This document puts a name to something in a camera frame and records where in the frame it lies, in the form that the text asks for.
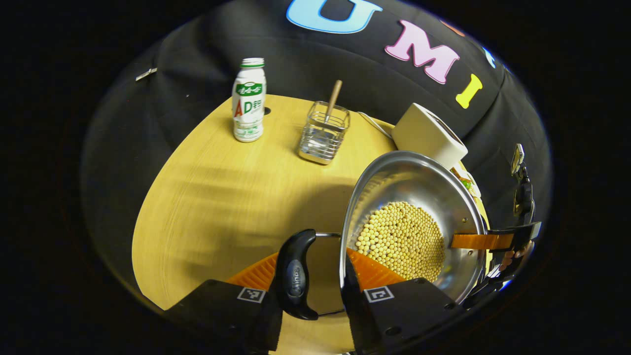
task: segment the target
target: black fabric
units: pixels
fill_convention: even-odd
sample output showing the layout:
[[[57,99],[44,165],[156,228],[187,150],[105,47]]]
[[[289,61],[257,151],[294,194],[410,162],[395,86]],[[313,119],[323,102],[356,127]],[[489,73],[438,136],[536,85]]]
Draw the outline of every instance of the black fabric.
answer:
[[[548,143],[536,110],[502,63],[489,65],[480,44],[414,6],[372,1],[384,8],[361,32],[337,35],[298,27],[286,18],[291,1],[236,0],[174,30],[131,63],[95,113],[85,139],[81,192],[86,223],[103,259],[138,290],[131,264],[134,225],[144,197],[179,143],[229,98],[244,57],[264,57],[268,93],[327,100],[344,81],[338,103],[396,123],[412,102],[441,117],[464,138],[463,162],[480,185],[492,227],[510,226],[515,180],[509,164],[522,143],[532,177],[537,217],[550,204]],[[348,1],[329,0],[322,15],[340,20]],[[432,47],[460,56],[438,84],[410,61],[388,55],[404,19],[427,32]],[[137,75],[158,71],[141,81]],[[455,97],[474,73],[484,84],[463,109]]]

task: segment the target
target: bottle cap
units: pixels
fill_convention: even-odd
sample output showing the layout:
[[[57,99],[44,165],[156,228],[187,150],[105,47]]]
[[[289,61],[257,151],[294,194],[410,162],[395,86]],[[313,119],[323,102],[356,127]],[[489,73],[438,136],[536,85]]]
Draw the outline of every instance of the bottle cap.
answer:
[[[245,58],[241,62],[241,68],[258,68],[265,65],[263,58]]]

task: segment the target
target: metal utensil holder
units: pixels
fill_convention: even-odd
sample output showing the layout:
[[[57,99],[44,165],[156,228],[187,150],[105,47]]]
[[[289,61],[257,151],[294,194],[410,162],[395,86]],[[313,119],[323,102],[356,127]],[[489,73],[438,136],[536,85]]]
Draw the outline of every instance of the metal utensil holder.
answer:
[[[302,129],[298,155],[320,164],[330,164],[344,134],[350,126],[350,112],[344,107],[335,105],[329,117],[326,110],[329,104],[316,101],[307,115],[307,123]]]

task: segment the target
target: cable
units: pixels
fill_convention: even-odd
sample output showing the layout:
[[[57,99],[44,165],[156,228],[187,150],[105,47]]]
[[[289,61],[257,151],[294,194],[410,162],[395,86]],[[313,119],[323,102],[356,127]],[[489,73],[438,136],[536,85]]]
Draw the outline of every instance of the cable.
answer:
[[[384,129],[381,128],[381,126],[379,126],[375,121],[373,121],[373,119],[370,116],[360,111],[357,111],[357,113],[361,114],[370,124],[372,124],[375,128],[377,128],[381,133],[385,134],[386,137],[392,139],[392,136],[387,134],[386,131],[384,131]]]

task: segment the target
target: yellow beans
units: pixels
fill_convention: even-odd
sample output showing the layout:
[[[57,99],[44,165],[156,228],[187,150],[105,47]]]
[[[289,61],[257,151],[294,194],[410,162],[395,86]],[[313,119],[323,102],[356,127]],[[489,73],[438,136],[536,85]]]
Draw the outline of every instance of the yellow beans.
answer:
[[[391,202],[372,212],[355,243],[356,250],[406,280],[436,281],[445,261],[438,224],[422,208]]]

